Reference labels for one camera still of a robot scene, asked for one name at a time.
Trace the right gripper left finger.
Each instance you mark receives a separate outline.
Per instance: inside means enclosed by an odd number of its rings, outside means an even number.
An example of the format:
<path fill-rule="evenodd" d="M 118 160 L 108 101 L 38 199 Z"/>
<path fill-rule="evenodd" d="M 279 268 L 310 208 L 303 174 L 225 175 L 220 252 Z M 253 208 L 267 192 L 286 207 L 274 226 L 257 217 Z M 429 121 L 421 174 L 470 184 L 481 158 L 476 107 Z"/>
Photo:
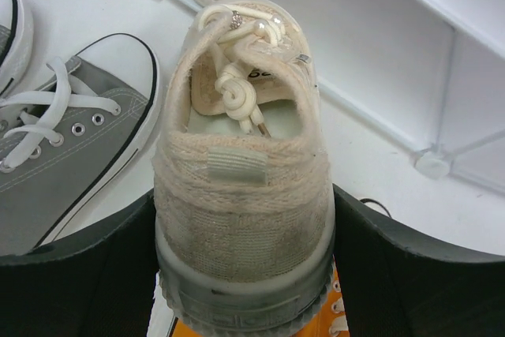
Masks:
<path fill-rule="evenodd" d="M 65 238 L 2 256 L 1 334 L 145 336 L 158 270 L 147 192 Z"/>

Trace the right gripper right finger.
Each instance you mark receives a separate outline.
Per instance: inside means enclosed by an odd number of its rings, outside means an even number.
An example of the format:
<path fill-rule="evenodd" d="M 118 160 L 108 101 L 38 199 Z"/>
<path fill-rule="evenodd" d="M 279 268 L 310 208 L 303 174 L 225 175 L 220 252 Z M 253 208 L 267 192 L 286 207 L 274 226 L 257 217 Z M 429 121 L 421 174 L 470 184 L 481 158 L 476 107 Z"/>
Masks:
<path fill-rule="evenodd" d="M 334 255 L 352 336 L 502 336 L 504 258 L 423 234 L 335 186 Z"/>

